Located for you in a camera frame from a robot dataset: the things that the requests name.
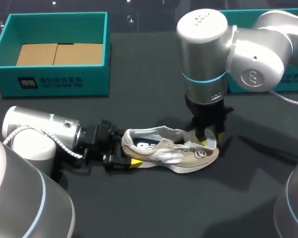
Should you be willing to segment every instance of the screw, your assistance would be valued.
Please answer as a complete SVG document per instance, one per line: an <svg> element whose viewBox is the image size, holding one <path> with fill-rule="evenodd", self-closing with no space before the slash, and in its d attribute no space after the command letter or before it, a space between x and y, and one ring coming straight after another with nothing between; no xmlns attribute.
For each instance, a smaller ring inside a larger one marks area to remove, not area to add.
<svg viewBox="0 0 298 238"><path fill-rule="evenodd" d="M66 123L64 124L64 126L67 127L67 128L70 128L72 125L71 125L70 123L66 122Z"/></svg>

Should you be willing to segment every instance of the sneaker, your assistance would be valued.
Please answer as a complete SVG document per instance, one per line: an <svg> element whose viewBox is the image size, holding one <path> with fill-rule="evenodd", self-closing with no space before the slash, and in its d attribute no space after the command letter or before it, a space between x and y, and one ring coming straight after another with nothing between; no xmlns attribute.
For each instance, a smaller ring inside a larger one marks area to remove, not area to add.
<svg viewBox="0 0 298 238"><path fill-rule="evenodd" d="M194 137L193 132L167 126L128 129L122 137L122 148L127 156L138 160L133 167L164 166L179 174L190 173L210 165L219 155L216 140L214 147L214 142L202 145Z"/></svg>

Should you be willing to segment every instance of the cardboard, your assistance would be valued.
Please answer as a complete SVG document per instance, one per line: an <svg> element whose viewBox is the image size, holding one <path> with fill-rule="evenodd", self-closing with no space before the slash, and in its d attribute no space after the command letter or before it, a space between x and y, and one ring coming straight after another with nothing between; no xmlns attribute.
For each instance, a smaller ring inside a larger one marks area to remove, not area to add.
<svg viewBox="0 0 298 238"><path fill-rule="evenodd" d="M24 44L16 65L52 65L57 46L57 44Z"/></svg>
<svg viewBox="0 0 298 238"><path fill-rule="evenodd" d="M103 44L59 44L54 65L60 64L101 64Z"/></svg>

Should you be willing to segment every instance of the white cable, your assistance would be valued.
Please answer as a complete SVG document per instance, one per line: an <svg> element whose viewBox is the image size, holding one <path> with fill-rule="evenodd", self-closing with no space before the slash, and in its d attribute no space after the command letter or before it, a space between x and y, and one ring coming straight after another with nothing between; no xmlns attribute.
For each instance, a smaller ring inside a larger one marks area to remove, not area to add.
<svg viewBox="0 0 298 238"><path fill-rule="evenodd" d="M294 101L294 100L285 98L285 97L283 97L282 95L280 95L280 94L274 92L273 90L270 90L269 92L272 93L273 95L277 96L277 97L280 98L281 100L287 102L287 103L291 103L291 104L298 105L298 101Z"/></svg>
<svg viewBox="0 0 298 238"><path fill-rule="evenodd" d="M77 153L74 153L73 151L71 151L68 147L66 147L58 138L56 138L51 132L49 132L47 129L45 128L33 128L30 126L21 126L18 127L17 129L15 129L3 142L4 145L7 145L9 143L9 141L11 141L20 131L22 130L26 130L26 129L35 129L35 130L39 130L43 133L45 133L49 138L51 138L52 140L54 140L55 143L57 143L63 150L65 150L68 154L72 155L73 157L77 158L77 159L81 159L83 157L83 155L79 155Z"/></svg>

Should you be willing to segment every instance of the yellow tag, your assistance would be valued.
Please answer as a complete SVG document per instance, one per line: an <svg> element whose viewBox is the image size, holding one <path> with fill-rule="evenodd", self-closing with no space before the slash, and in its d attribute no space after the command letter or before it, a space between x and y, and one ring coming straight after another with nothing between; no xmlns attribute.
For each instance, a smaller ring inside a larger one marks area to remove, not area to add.
<svg viewBox="0 0 298 238"><path fill-rule="evenodd" d="M143 162L141 160L137 160L137 159L131 159L131 164L129 166L129 168L137 168L139 167Z"/></svg>
<svg viewBox="0 0 298 238"><path fill-rule="evenodd" d="M207 145L208 145L208 144L207 144L207 140L202 141L202 142L201 142L201 145L203 145L203 146L207 146Z"/></svg>
<svg viewBox="0 0 298 238"><path fill-rule="evenodd" d="M223 137L224 137L224 135L225 135L225 132L221 132L221 133L219 134L219 140L222 140Z"/></svg>

